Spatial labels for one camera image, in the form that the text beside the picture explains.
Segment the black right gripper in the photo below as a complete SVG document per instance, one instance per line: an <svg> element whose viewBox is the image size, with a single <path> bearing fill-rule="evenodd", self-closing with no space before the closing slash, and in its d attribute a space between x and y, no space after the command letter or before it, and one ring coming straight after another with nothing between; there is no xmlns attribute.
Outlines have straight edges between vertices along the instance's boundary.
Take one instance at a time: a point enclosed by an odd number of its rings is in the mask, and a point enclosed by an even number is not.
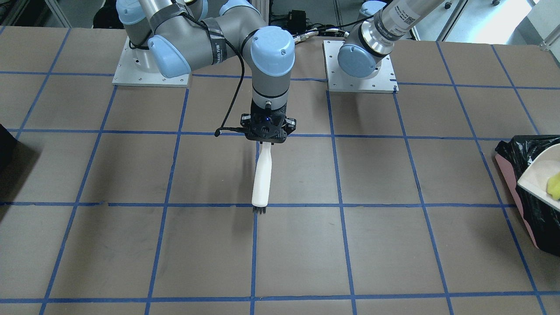
<svg viewBox="0 0 560 315"><path fill-rule="evenodd" d="M242 114L240 120L245 137L250 141L282 144L296 130L297 120L284 114Z"/></svg>

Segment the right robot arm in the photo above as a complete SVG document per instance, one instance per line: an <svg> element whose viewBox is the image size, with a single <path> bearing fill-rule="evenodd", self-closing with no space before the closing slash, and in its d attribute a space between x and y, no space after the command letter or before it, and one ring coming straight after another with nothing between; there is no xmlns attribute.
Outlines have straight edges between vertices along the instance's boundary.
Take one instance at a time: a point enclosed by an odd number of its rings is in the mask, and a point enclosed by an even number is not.
<svg viewBox="0 0 560 315"><path fill-rule="evenodd" d="M137 69L172 79L235 56L242 77L246 67L252 72L252 103L232 131L280 144L296 130L296 120L286 116L294 38L266 24L250 2L229 0L218 17L207 16L206 0L118 0L115 6Z"/></svg>

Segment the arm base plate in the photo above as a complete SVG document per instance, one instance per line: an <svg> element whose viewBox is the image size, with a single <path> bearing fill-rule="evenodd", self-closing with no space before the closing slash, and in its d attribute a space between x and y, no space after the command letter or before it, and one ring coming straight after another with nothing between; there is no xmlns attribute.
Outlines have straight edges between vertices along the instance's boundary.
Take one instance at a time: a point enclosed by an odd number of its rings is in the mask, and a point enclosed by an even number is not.
<svg viewBox="0 0 560 315"><path fill-rule="evenodd" d="M390 56L376 59L361 46L335 40L324 40L323 49L329 91L399 91Z"/></svg>
<svg viewBox="0 0 560 315"><path fill-rule="evenodd" d="M151 51L132 49L126 38L112 84L115 86L187 88L189 74L166 78L160 74Z"/></svg>

